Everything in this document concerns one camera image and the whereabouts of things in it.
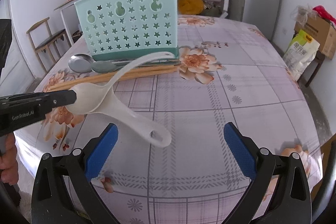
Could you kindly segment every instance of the floral tablecloth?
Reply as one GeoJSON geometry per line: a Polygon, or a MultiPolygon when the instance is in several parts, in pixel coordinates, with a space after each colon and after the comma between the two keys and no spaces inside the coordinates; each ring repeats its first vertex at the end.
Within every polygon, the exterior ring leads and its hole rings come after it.
{"type": "MultiPolygon", "coordinates": [[[[45,121],[16,132],[20,158],[31,174],[43,153],[67,155],[114,122],[118,142],[92,183],[121,223],[221,223],[250,182],[223,138],[224,125],[233,122],[259,147],[278,155],[298,152],[312,189],[322,176],[315,125],[300,88],[260,31],[226,19],[182,16],[178,44],[179,72],[114,85],[125,105],[171,132],[170,146],[149,145],[110,117],[73,115],[59,107],[45,121]]],[[[67,67],[77,53],[89,53],[83,39],[36,91],[88,76],[67,67]]],[[[276,181],[256,216],[265,211],[276,181]]],[[[80,208],[68,179],[66,184],[80,208]]]]}

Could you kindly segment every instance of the white rice paddle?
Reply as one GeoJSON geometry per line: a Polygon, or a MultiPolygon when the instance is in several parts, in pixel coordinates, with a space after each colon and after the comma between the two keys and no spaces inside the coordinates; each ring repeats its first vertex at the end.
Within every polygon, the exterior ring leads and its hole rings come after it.
{"type": "Polygon", "coordinates": [[[125,73],[141,64],[152,62],[158,59],[175,59],[170,52],[155,52],[142,56],[119,70],[106,85],[92,83],[81,83],[71,88],[77,95],[77,100],[66,108],[73,114],[102,113],[126,124],[142,138],[157,147],[170,145],[171,134],[162,125],[145,118],[126,107],[114,94],[113,85],[125,73]]]}

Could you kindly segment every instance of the plaid pattern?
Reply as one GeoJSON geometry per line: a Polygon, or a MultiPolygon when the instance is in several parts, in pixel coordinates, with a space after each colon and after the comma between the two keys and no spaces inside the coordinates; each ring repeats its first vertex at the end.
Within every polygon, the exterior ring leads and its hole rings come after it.
{"type": "MultiPolygon", "coordinates": [[[[172,133],[169,147],[151,146],[126,125],[99,114],[88,115],[80,130],[68,134],[70,147],[84,147],[109,122],[118,126],[118,142],[101,171],[112,178],[114,193],[107,193],[99,180],[92,183],[122,224],[221,223],[249,184],[223,139],[227,122],[273,153],[301,145],[310,152],[310,187],[322,176],[309,108],[272,45],[255,26],[223,19],[204,22],[199,25],[193,17],[189,25],[180,24],[178,43],[202,47],[223,65],[210,84],[184,80],[176,72],[114,85],[126,106],[172,133]]],[[[68,54],[86,53],[85,47],[78,41],[51,73],[66,67],[68,54]]],[[[33,135],[33,128],[25,130],[33,135]]],[[[40,138],[36,154],[52,152],[40,138]]],[[[67,186],[80,208],[70,181],[67,186]]],[[[257,215],[268,202],[262,202],[257,215]]]]}

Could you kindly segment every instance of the wooden chopstick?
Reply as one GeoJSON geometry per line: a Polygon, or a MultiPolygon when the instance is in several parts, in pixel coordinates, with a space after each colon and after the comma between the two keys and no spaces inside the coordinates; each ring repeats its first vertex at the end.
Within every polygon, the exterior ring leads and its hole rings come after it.
{"type": "MultiPolygon", "coordinates": [[[[144,67],[144,68],[137,68],[129,71],[128,73],[124,74],[119,81],[124,81],[124,80],[130,80],[130,79],[135,79],[135,78],[140,78],[140,77],[147,77],[147,76],[154,76],[154,75],[161,75],[165,73],[172,73],[178,70],[178,66],[153,66],[153,67],[144,67]]],[[[63,82],[60,84],[56,84],[51,86],[47,92],[50,91],[59,91],[59,90],[68,90],[72,88],[73,86],[80,84],[80,83],[103,83],[103,82],[108,82],[113,75],[115,75],[116,72],[111,72],[111,73],[106,73],[103,75],[95,75],[95,76],[90,76],[90,77],[85,77],[85,78],[80,78],[76,79],[73,81],[69,82],[63,82]]]]}

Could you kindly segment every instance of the human hand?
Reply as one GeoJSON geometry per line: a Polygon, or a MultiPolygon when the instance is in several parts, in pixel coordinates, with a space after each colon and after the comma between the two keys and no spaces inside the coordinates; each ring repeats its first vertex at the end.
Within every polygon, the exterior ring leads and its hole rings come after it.
{"type": "Polygon", "coordinates": [[[16,161],[17,148],[14,133],[6,138],[6,152],[0,157],[1,181],[10,185],[17,184],[19,180],[18,164],[16,161]]]}

